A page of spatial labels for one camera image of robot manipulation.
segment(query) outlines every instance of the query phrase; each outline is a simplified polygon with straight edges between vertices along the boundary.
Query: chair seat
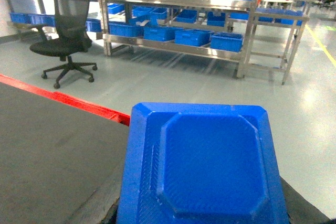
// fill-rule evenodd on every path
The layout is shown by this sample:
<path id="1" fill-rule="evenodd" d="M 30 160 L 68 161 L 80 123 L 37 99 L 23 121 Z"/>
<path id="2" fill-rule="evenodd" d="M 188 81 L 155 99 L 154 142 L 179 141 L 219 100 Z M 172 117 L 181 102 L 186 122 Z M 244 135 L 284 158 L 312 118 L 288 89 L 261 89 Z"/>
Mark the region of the chair seat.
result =
<path id="1" fill-rule="evenodd" d="M 83 51 L 82 43 L 51 39 L 42 41 L 30 46 L 30 50 L 45 56 L 62 57 Z"/>

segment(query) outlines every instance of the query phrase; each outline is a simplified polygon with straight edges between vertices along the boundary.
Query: office chair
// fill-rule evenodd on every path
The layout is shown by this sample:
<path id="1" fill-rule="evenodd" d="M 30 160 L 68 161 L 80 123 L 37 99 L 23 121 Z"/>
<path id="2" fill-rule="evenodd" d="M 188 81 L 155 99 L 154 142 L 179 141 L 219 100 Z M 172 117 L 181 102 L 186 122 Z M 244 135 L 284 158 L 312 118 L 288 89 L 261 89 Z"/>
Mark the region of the office chair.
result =
<path id="1" fill-rule="evenodd" d="M 83 66 L 93 66 L 97 70 L 96 63 L 73 62 L 71 55 L 75 52 L 87 52 L 91 47 L 92 40 L 86 33 L 86 20 L 89 13 L 90 0 L 54 0 L 55 2 L 55 23 L 59 35 L 57 39 L 47 40 L 42 27 L 37 27 L 43 41 L 31 45 L 30 50 L 45 56 L 59 57 L 61 61 L 68 60 L 68 63 L 43 71 L 42 78 L 47 79 L 47 72 L 63 70 L 56 79 L 55 89 L 60 88 L 59 81 L 70 70 L 78 70 L 90 76 L 89 82 L 94 82 L 93 74 Z"/>

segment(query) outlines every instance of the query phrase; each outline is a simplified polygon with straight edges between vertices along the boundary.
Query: red floor edge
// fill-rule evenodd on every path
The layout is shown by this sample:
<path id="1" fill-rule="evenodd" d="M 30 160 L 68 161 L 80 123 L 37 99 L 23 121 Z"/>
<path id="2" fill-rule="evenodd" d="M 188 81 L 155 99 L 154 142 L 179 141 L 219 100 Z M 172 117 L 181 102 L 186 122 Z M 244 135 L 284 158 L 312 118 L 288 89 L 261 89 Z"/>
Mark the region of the red floor edge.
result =
<path id="1" fill-rule="evenodd" d="M 108 109 L 106 107 L 94 104 L 92 102 L 82 100 L 80 98 L 72 97 L 70 95 L 67 95 L 61 92 L 50 92 L 44 89 L 40 89 L 33 85 L 26 84 L 24 82 L 21 82 L 19 80 L 13 79 L 11 77 L 8 77 L 2 74 L 0 74 L 0 82 L 10 85 L 12 87 L 18 88 L 18 89 L 28 91 L 33 94 L 40 95 L 42 97 L 46 97 L 46 98 L 64 103 L 66 105 L 78 108 L 80 110 L 84 110 L 92 114 L 96 114 L 103 118 L 113 120 L 113 121 L 116 121 L 118 123 L 121 123 L 127 126 L 130 125 L 129 115 L 126 115 L 119 111 Z"/>

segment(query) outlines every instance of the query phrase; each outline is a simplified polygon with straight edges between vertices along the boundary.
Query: shelf tier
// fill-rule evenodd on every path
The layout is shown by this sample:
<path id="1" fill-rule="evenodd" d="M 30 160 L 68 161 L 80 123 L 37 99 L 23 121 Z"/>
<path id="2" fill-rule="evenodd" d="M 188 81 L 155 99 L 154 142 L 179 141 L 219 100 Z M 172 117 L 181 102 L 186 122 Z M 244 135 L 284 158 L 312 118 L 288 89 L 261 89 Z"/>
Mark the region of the shelf tier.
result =
<path id="1" fill-rule="evenodd" d="M 147 40 L 143 38 L 130 38 L 122 37 L 111 34 L 103 34 L 103 39 L 107 42 L 116 42 L 124 45 L 138 46 L 138 47 L 148 47 L 157 50 L 178 52 L 189 55 L 197 55 L 212 59 L 221 59 L 232 62 L 239 62 L 240 53 L 217 50 L 207 47 L 193 47 L 187 45 L 175 44 L 171 41 L 161 42 L 155 40 Z"/>

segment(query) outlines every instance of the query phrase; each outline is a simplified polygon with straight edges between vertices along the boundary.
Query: tiled floor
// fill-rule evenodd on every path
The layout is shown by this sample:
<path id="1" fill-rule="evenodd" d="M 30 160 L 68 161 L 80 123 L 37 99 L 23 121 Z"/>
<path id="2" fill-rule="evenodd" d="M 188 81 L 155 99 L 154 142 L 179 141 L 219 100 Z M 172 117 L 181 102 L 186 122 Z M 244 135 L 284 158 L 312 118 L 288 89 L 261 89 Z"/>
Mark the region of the tiled floor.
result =
<path id="1" fill-rule="evenodd" d="M 327 28 L 336 23 L 319 19 L 329 16 L 334 12 L 313 9 L 309 27 L 336 57 L 336 31 Z M 258 35 L 285 38 L 286 32 L 263 27 Z M 0 73 L 54 91 L 58 73 L 43 80 L 41 71 L 62 62 L 30 52 L 31 43 L 0 45 Z M 256 47 L 277 51 L 284 45 L 258 42 Z M 284 86 L 280 73 L 253 70 L 236 80 L 233 63 L 193 56 L 177 61 L 175 55 L 137 49 L 135 54 L 123 50 L 107 58 L 94 45 L 73 59 L 97 62 L 95 82 L 73 72 L 58 91 L 128 114 L 143 101 L 261 105 L 269 114 L 281 176 L 327 216 L 336 217 L 336 66 L 309 31 Z"/>

